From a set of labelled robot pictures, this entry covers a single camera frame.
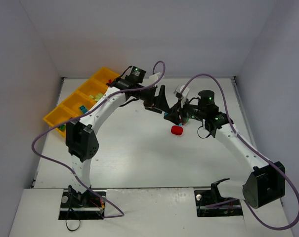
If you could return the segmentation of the large red rounded lego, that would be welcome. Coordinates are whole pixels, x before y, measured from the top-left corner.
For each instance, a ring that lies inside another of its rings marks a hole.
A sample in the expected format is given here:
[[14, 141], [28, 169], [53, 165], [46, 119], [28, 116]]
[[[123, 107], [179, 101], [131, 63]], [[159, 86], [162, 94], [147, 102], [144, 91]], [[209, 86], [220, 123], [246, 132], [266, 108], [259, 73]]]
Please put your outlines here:
[[177, 126], [177, 125], [173, 125], [171, 127], [171, 133], [173, 135], [181, 136], [183, 134], [183, 127]]

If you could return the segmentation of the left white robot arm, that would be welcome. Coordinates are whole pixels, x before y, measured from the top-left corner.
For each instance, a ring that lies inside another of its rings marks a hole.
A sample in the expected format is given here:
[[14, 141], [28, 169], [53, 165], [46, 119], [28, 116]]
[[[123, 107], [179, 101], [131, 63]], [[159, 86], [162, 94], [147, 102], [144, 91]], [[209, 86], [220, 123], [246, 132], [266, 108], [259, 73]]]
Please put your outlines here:
[[160, 87], [159, 94], [155, 96], [157, 87], [153, 86], [141, 91], [128, 91], [126, 89], [143, 88], [146, 72], [136, 66], [132, 66], [129, 75], [117, 77], [108, 83], [108, 89], [101, 99], [88, 111], [88, 116], [71, 121], [66, 125], [66, 146], [71, 155], [72, 169], [80, 181], [73, 179], [71, 192], [82, 195], [91, 187], [90, 164], [92, 158], [99, 149], [96, 135], [106, 119], [133, 97], [144, 102], [144, 107], [157, 113], [170, 110], [165, 96], [165, 87]]

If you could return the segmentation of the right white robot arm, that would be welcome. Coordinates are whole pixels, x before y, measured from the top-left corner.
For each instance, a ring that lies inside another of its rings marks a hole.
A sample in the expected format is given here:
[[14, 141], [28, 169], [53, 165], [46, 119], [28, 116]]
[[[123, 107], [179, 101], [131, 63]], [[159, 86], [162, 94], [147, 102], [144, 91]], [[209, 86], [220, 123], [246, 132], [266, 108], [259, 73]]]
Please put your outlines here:
[[216, 203], [226, 198], [244, 200], [248, 205], [257, 209], [285, 195], [285, 178], [282, 173], [285, 168], [281, 162], [272, 165], [256, 154], [255, 148], [244, 143], [233, 121], [228, 120], [226, 113], [219, 110], [214, 102], [214, 92], [202, 90], [198, 93], [198, 103], [191, 105], [187, 96], [189, 89], [178, 88], [174, 94], [178, 102], [164, 116], [175, 124], [187, 119], [203, 123], [208, 136], [215, 138], [233, 155], [242, 166], [245, 178], [236, 181], [223, 178], [211, 184], [211, 193]]

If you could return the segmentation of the light blue lego brick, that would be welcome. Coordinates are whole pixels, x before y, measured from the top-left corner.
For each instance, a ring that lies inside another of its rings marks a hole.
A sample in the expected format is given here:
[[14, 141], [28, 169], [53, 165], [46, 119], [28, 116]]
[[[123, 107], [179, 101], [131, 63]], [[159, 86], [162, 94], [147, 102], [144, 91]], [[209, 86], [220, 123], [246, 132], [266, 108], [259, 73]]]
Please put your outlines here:
[[88, 112], [88, 109], [84, 105], [80, 106], [79, 110], [82, 112], [82, 114], [85, 114]]

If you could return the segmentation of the red and green brick stack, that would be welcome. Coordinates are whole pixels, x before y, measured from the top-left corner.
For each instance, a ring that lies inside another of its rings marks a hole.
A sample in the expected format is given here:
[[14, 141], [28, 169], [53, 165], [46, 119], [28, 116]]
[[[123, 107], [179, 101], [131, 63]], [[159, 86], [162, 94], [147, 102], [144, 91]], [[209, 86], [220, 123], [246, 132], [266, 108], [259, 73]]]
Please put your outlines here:
[[188, 119], [183, 120], [181, 123], [182, 125], [186, 125], [188, 123]]

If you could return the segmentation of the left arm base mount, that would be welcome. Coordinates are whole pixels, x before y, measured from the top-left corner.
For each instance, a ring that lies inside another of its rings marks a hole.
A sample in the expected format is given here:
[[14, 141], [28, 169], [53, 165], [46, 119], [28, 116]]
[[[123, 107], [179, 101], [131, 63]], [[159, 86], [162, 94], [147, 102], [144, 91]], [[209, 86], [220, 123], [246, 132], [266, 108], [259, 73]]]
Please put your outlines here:
[[79, 196], [64, 190], [58, 220], [103, 220], [105, 207], [105, 201], [89, 191]]

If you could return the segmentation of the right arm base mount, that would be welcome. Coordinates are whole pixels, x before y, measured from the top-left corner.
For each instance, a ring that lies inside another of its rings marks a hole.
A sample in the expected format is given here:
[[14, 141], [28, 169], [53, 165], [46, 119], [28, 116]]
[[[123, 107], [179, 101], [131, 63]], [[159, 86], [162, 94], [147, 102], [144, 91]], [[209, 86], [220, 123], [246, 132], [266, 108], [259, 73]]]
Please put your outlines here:
[[221, 179], [211, 184], [208, 189], [195, 189], [197, 217], [233, 217], [243, 216], [240, 201], [232, 197], [222, 197], [217, 186], [229, 179]]

